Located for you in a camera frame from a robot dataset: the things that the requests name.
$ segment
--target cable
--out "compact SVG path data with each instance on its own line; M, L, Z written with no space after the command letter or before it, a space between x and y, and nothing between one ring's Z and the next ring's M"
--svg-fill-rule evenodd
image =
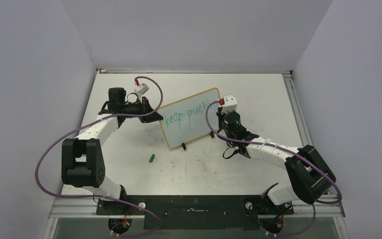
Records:
M337 203L340 203L342 201L342 193L340 192L340 189L338 188L338 186L336 185L335 182L333 182L333 180L327 176L325 173L323 173L319 168L317 168L314 164L312 164L310 161L308 161L306 158L302 157L301 155L295 153L295 152L292 152L290 151L289 149L287 148L283 148L283 147L280 147L278 145L275 145L275 144L272 144L272 143L266 143L266 142L251 142L251 141L243 141L243 140L237 140L237 139L233 139L233 138L228 138L228 137L225 137L221 134L219 134L216 130L213 129L213 127L210 125L210 122L208 121L208 110L210 109L210 107L216 103L219 103L219 101L215 101L215 102L212 102L210 103L208 106L207 106L207 109L205 110L205 120L207 122L207 125L208 127L210 128L210 130L215 134L217 135L217 137L219 137L220 139L224 140L224 141L231 141L231 142L236 142L236 143L244 143L244 144L258 144L258 145L265 145L265 146L269 146L269 147L275 147L283 152L286 152L286 153L290 153L292 154L293 156L297 157L298 159L302 160L304 163L308 164L313 170L315 170L317 173L319 173L321 176L323 176L335 189L336 189L336 192L337 192L337 195L338 195L338 199L336 201L332 201L332 202L324 202L324 201L320 201L320 200L317 200L317 202L319 203L323 203L323 204L337 204Z
M228 157L225 157L225 153L226 153L226 151L228 151L228 149L230 149L230 148L234 148L234 147L228 147L228 148L226 148L225 151L223 152L222 157L223 157L224 159L230 159L231 157L233 157L235 154L237 154L237 153L239 152L239 150L234 150L234 151L232 152L231 155L229 155Z
M95 194L94 193L93 193L93 201L98 204L98 202L96 202Z
M146 231L146 232L142 232L142 233L138 233L138 234L134 234L134 235L128 235L128 236L123 236L123 235L120 235L121 237L126 237L126 238L131 238L131 237L137 237L137 236L141 236L141 235L145 235L145 234L148 234L148 233L151 233L151 232L154 232L154 231L157 231L158 229L161 228L162 226L162 220L154 213L152 213L151 211L145 209L145 208L141 208L139 207L138 205L135 205L133 203L130 203L130 202L127 202L127 201L124 201L124 200L121 200L121 199L116 199L116 198L112 198L112 197L109 197L109 196L104 196L104 195L62 195L62 194L56 194L56 193L52 193L50 191L48 191L46 188L43 187L43 185L41 184L40 180L39 180L39 168L40 168L40 165L43 161L43 159L45 158L45 156L49 153L49 151L57 144L59 143L60 141L62 141L63 139L65 139L66 137L72 135L73 133L75 132L78 132L82 129L85 129L85 128L88 128L98 122L101 122L102 120L106 120L108 118L112 118L112 117L117 117L117 116L121 116L121 117L131 117L131 118L135 118L135 117L145 117L145 116L149 116L151 114L153 114L154 112L156 112L159 107L162 105L162 101L163 101L163 92L162 92L162 89L160 88L159 84L157 84L156 81L154 81L153 79L149 78L149 77L146 77L146 76L138 76L134 79L134 81L136 83L138 83L138 79L147 79L151 82L153 82L157 88L159 88L159 91L160 91L160 102L159 104L157 105L157 107L147 113L147 114L143 114L143 115L131 115L131 114L113 114L113 115L109 115L109 116L105 116L101 119L98 119L96 121L93 121L91 122L90 124L87 124L83 127L80 127L78 129L75 129L75 130L72 130L68 133L66 133L65 135L63 135L62 137L60 137L59 139L57 139L55 142L53 142L45 151L44 153L42 154L42 156L40 157L39 161L37 162L37 165L36 165L36 169L34 171L34 178L36 180L36 184L37 186L46 194L50 195L50 196L53 196L53 197L57 197L57 198L92 198L92 197L98 197L98 198L107 198L109 200L112 200L112 201L115 201L115 202L119 202L119 203L123 203L123 204L126 204L126 205L129 205L129 206L132 206L132 207L135 207L137 209L140 209L140 210L143 210L144 212L150 214L151 216L153 216L155 219L157 219L159 222L160 222L160 226L154 228L154 229L151 229L149 231Z

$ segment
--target white wall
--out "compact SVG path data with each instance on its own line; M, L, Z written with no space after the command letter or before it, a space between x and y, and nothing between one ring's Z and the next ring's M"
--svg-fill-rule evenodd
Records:
M294 80L352 238L382 238L382 1L334 0Z
M41 238L53 198L41 153L80 125L95 69L59 0L0 0L0 239ZM60 150L40 177L61 188Z
M62 0L99 68L293 69L332 0Z

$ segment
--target wire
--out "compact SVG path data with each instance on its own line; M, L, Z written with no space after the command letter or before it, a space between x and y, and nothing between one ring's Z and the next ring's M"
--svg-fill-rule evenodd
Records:
M157 107L147 113L147 114L143 114L143 115L131 115L131 114L113 114L113 115L109 115L109 116L106 116L106 117L103 117L101 119L98 119L96 121L93 121L91 122L90 124L87 124L83 127L80 127L80 128L77 128L75 130L72 130L68 133L66 133L65 135L61 136L59 139L57 139L55 142L53 142L45 151L44 153L42 154L42 156L40 157L39 161L37 162L37 165L36 165L36 169L34 171L34 178L36 180L36 184L37 186L43 191L45 192L46 194L50 195L50 196L53 196L53 197L57 197L57 198L92 198L92 197L97 197L97 198L106 198L106 199L109 199L109 200L112 200L112 201L115 201L115 202L119 202L119 203L123 203L123 204L126 204L126 205L129 205L129 206L132 206L132 207L135 207L137 209L140 209L140 210L143 210L144 212L150 214L151 216L153 216L155 219L157 219L159 222L160 222L160 226L154 228L154 229L151 229L149 231L146 231L146 232L142 232L142 233L138 233L138 234L134 234L134 235L120 235L121 237L125 237L125 238L132 238L132 237L137 237L137 236L141 236L141 235L145 235L145 234L148 234L148 233L151 233L151 232L154 232L154 231L157 231L158 229L160 229L162 227L162 220L154 213L152 213L151 211L145 209L145 208L141 208L139 207L138 205L135 205L133 203L130 203L130 202L127 202L127 201L124 201L124 200L121 200L121 199L116 199L116 198L112 198L112 197L109 197L109 196L104 196L104 195L62 195L62 194L56 194L56 193L52 193L50 192L49 190L47 190L46 188L43 187L43 185L41 184L40 180L39 180L39 168L40 168L40 165L43 161L43 159L45 158L45 156L49 153L49 151L57 144L59 143L60 141L62 141L63 139L65 139L66 137L72 135L73 133L75 132L78 132L82 129L85 129L85 128L88 128L102 120L106 120L108 118L112 118L112 117L117 117L117 116L121 116L121 117L131 117L131 118L135 118L135 117L145 117L145 116L149 116L151 114L153 114L154 112L156 112L159 107L162 105L162 101L163 101L163 92L162 92L162 89L160 88L159 84L157 84L156 81L154 81L153 79L149 78L149 77L146 77L146 76L138 76L134 79L134 81L136 83L138 83L138 79L147 79L151 82L153 82L157 88L159 89L160 91L160 102L159 104L157 105Z
M98 202L96 202L95 194L94 193L93 193L93 201L98 204Z
M233 139L233 138L228 138L228 137L225 137L221 134L219 134L216 130L213 129L213 127L210 125L210 122L208 121L208 110L210 109L210 107L216 103L219 103L219 101L215 101L215 102L212 102L210 103L208 106L207 106L207 109L205 110L205 120L207 122L207 125L208 127L210 128L210 130L215 134L217 135L217 137L219 137L220 139L224 140L224 141L231 141L231 142L236 142L236 143L244 143L244 144L258 144L258 145L265 145L265 146L268 146L268 147L273 147L273 148L277 148L283 152L286 152L286 153L290 153L292 154L293 156L297 157L298 159L302 160L304 163L308 164L313 170L315 170L317 173L319 173L322 177L324 177L335 189L336 189L336 192L337 192L337 195L338 195L338 199L336 201L332 201L332 202L324 202L324 201L320 201L320 200L317 200L317 202L319 203L323 203L323 204L337 204L337 203L340 203L342 201L342 193L339 189L339 187L336 185L335 182L333 182L333 180L327 176L325 173L323 173L319 168L317 168L314 164L312 164L310 161L308 161L306 158L302 157L301 155L287 149L287 148L283 148L283 147L280 147L278 145L275 145L275 144L272 144L272 143L266 143L266 142L252 142L252 141L243 141L243 140L237 140L237 139Z
M233 157L235 154L237 154L237 153L239 152L239 150L234 150L234 151L232 152L231 155L229 155L228 157L225 157L225 153L226 153L226 151L228 151L228 149L230 149L230 148L234 148L234 147L227 147L227 148L225 149L225 151L223 152L222 157L223 157L224 159L230 159L231 157Z
M250 208L250 217L251 217L252 209L253 209L253 206L251 206L251 208ZM271 235L271 236L274 236L274 237L289 237L289 236L295 236L295 235L299 235L299 234L302 234L302 233L306 232L308 229L310 229L312 227L312 225L314 224L314 221L315 221L315 207L314 207L314 204L312 204L312 219L311 219L311 222L308 224L308 226L306 226L304 229L302 229L302 230L300 230L298 232L295 232L295 233L285 233L285 234L274 234L274 233L271 233L271 232L267 231L262 225L260 225L259 222L257 222L257 224L264 231L266 231L266 234L268 234L268 235Z

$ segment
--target white table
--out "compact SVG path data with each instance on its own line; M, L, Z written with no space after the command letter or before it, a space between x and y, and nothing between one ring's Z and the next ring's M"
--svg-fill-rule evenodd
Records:
M212 87L221 96L234 94L242 125L252 133L289 146L301 146L298 128L282 74L97 74L83 125L96 119L108 99L108 89L133 92L139 75L157 81L164 93L162 105ZM146 97L155 107L160 95L153 83ZM257 159L221 157L224 141L204 137L187 150L168 149L158 122L142 124L127 119L102 147L106 175L129 195L245 195L260 194L276 182L288 181L282 169ZM156 157L152 163L149 158ZM90 194L64 185L63 194Z

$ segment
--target purple cable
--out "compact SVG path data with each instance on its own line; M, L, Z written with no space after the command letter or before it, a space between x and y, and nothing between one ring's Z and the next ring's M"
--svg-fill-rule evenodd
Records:
M317 168L314 164L312 164L310 161L308 161L306 158L302 157L301 155L295 153L295 152L292 152L290 151L289 149L286 149L286 148L283 148L283 147L280 147L280 146L277 146L277 145L274 145L272 143L262 143L262 142L250 142L250 141L243 141L243 140L237 140L237 139L232 139L232 138L228 138L228 137L225 137L221 134L219 134L216 130L213 129L213 127L210 125L210 122L208 121L208 110L210 109L210 107L216 103L219 103L219 101L215 101L215 102L212 102L210 103L208 106L207 106L207 109L205 110L205 121L207 122L207 125L208 127L210 128L210 130L215 134L217 135L218 138L224 140L224 141L231 141L231 142L236 142L236 143L245 143L245 144L258 144L258 145L265 145L265 146L269 146L269 147L275 147L281 151L284 151L284 152L287 152L287 153L290 153L292 155L294 155L295 157L297 157L298 159L302 160L303 162L305 162L306 164L308 164L313 170L317 171L321 176L323 176L327 181L329 181L329 183L336 189L336 192L337 192L337 195L338 195L338 199L336 201L332 201L332 202L324 202L324 201L320 201L320 200L317 200L317 202L319 203L323 203L323 204L337 204L337 203L340 203L342 201L342 193L340 192L338 186L336 185L335 182L333 182L333 180L328 177L325 173L323 173L319 168ZM313 219L311 221L311 223L306 227L304 228L303 230L297 232L296 234L292 233L292 234L283 234L282 236L292 236L292 235L297 235L297 234L300 234L300 233L303 233L305 232L306 230L308 230L314 223L314 219L315 219L315 208L314 208L314 205L313 205L313 209L314 209L314 214L313 214Z
M101 122L102 120L105 120L105 119L108 119L108 118L111 118L111 117L117 117L117 116L123 116L123 117L131 117L131 118L134 118L134 117L145 117L145 116L149 116L151 115L152 113L156 112L157 109L159 109L159 107L162 105L162 101L163 101L163 92L162 92L162 88L160 88L159 84L157 84L157 82L155 82L153 79L149 78L149 77L145 77L145 76L138 76L136 77L134 80L138 80L138 79L147 79L151 82L153 82L157 88L159 88L159 91L160 91L160 102L159 104L157 105L157 107L151 111L150 113L147 113L147 114L143 114L143 115L131 115L131 114L113 114L113 115L109 115L109 116L106 116L106 117L103 117L101 119L98 119L94 122L91 122L90 124L87 124L83 127L80 127L78 129L75 129L73 131L70 131L68 133L66 133L65 135L63 135L62 137L60 137L59 139L57 139L55 142L53 142L46 150L45 152L42 154L42 156L40 157L39 161L37 162L37 165L36 165L36 169L34 171L34 178L36 180L36 184L37 186L43 191L45 192L46 194L50 195L50 196L53 196L53 197L57 197L57 198L91 198L91 197L97 197L97 198L107 198L107 199L110 199L110 200L113 200L113 201L116 201L116 202L119 202L119 203L123 203L123 204L127 204L129 206L132 206L132 207L135 207L135 208L138 208L140 210L143 210L145 211L146 213L152 215L155 219L157 219L160 223L162 223L162 220L156 216L156 214L150 212L149 210L147 209L144 209L144 208L141 208L135 204L132 204L132 203L129 203L127 201L124 201L124 200L120 200L120 199L115 199L115 198L112 198L112 197L106 197L104 195L62 195L62 194L56 194L56 193L52 193L50 191L48 191L47 189L45 189L43 187L43 185L40 183L40 180L39 180L39 168L40 168L40 165L43 161L43 159L45 158L45 156L47 155L47 153L57 144L59 143L60 141L62 141L63 139L65 139L66 137L72 135L73 133L75 132L78 132L82 129L85 129L85 128L88 128L98 122ZM157 228L154 228L154 229L151 229L149 231L146 231L146 232L142 232L142 233L138 233L138 234L134 234L134 235L128 235L128 236L123 236L123 235L120 235L121 237L126 237L126 238L132 238L132 237L137 237L137 236L141 236L141 235L145 235L145 234L148 234L148 233L151 233L151 232L154 232L158 229L160 229L161 226L157 227Z

